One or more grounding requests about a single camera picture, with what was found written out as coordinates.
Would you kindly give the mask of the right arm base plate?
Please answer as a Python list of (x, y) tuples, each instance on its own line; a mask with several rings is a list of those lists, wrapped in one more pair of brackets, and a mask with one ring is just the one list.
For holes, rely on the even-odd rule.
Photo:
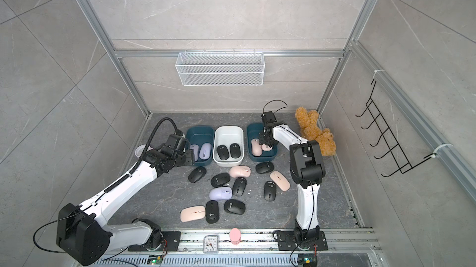
[[(272, 237), (278, 243), (279, 251), (292, 251), (297, 243), (293, 231), (275, 230)], [(316, 249), (317, 251), (328, 250), (327, 239), (324, 232), (320, 231), (317, 238), (307, 238), (299, 247), (302, 250)]]

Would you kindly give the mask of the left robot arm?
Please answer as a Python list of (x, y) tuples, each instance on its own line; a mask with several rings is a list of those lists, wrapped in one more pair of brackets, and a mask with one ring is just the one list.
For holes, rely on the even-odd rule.
[(155, 251), (164, 241), (161, 227), (149, 219), (110, 225), (110, 218), (142, 188), (175, 167), (194, 163), (190, 143), (171, 118), (152, 130), (134, 166), (106, 189), (79, 205), (68, 203), (58, 213), (56, 245), (83, 266), (104, 253), (139, 246)]

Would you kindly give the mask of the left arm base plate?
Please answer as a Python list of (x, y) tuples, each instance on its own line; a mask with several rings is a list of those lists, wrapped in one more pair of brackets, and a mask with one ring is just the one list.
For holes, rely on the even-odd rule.
[(128, 247), (129, 252), (176, 252), (179, 249), (181, 231), (165, 231), (161, 232), (161, 236), (154, 239), (153, 243), (149, 242), (144, 245), (132, 245)]

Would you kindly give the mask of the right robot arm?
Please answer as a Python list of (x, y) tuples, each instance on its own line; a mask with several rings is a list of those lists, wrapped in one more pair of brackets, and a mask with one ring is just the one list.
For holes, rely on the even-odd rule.
[(318, 192), (326, 175), (321, 148), (317, 141), (307, 140), (275, 117), (275, 112), (263, 110), (263, 131), (259, 142), (264, 145), (282, 144), (290, 154), (290, 174), (297, 185), (298, 210), (293, 235), (296, 245), (309, 248), (316, 243), (321, 230), (317, 217)]

